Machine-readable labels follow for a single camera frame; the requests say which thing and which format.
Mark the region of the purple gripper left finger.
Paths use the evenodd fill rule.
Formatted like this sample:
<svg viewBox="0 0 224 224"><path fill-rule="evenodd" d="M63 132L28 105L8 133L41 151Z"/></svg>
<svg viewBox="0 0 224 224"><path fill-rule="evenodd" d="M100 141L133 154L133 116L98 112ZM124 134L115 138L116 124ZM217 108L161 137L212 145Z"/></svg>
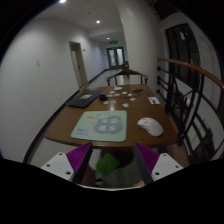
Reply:
<svg viewBox="0 0 224 224"><path fill-rule="evenodd" d="M92 152L92 143L88 142L68 153L57 153L42 166L42 169L65 180L80 184L84 178Z"/></svg>

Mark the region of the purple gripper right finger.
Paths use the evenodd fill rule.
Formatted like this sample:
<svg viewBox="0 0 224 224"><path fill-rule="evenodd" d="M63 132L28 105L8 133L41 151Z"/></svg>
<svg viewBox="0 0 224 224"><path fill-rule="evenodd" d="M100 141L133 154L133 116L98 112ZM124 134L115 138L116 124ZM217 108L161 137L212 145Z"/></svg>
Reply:
<svg viewBox="0 0 224 224"><path fill-rule="evenodd" d="M145 185L182 169L167 153L158 154L140 143L133 145L133 153Z"/></svg>

